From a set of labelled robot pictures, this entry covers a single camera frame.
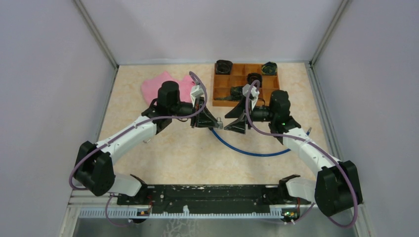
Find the grey combination lock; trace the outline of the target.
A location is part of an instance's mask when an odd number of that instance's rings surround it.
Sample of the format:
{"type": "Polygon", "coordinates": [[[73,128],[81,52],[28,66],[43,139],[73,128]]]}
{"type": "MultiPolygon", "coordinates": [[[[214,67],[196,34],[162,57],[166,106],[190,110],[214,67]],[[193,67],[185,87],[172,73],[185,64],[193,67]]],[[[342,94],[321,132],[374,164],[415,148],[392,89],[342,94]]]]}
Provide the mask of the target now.
{"type": "Polygon", "coordinates": [[[216,129],[218,130],[222,130],[223,129],[223,121],[221,120],[221,118],[217,118],[217,127],[216,129]]]}

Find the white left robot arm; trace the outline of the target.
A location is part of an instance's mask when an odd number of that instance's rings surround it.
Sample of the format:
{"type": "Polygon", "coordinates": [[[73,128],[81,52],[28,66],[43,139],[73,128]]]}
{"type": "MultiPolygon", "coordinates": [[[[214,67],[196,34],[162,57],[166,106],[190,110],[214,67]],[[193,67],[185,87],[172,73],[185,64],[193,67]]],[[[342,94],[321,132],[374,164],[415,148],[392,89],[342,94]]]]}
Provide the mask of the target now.
{"type": "Polygon", "coordinates": [[[116,134],[92,143],[80,145],[75,167],[69,183],[76,189],[78,181],[81,190],[89,190],[95,196],[107,193],[127,195],[136,204],[143,204],[148,198],[144,182],[134,175],[114,172],[114,164],[132,148],[150,140],[163,131],[174,119],[190,119],[192,128],[222,128],[220,118],[215,118],[206,108],[207,92],[202,84],[192,88],[191,102],[180,100],[178,83],[163,82],[153,99],[133,123],[116,134]]]}

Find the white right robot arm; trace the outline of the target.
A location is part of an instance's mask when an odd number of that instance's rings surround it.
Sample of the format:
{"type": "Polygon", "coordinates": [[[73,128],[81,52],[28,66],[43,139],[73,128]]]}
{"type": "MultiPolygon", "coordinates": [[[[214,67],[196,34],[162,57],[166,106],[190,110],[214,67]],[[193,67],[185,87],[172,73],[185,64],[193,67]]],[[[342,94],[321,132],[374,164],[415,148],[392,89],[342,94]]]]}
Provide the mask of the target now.
{"type": "Polygon", "coordinates": [[[293,151],[316,175],[316,180],[292,175],[280,181],[278,197],[283,203],[292,203],[297,197],[318,205],[320,211],[331,217],[362,203],[363,197],[356,165],[342,162],[321,149],[291,116],[289,95],[283,90],[271,93],[268,106],[256,106],[254,94],[239,103],[226,115],[234,119],[225,130],[244,134],[253,122],[267,122],[270,133],[293,151]]]}

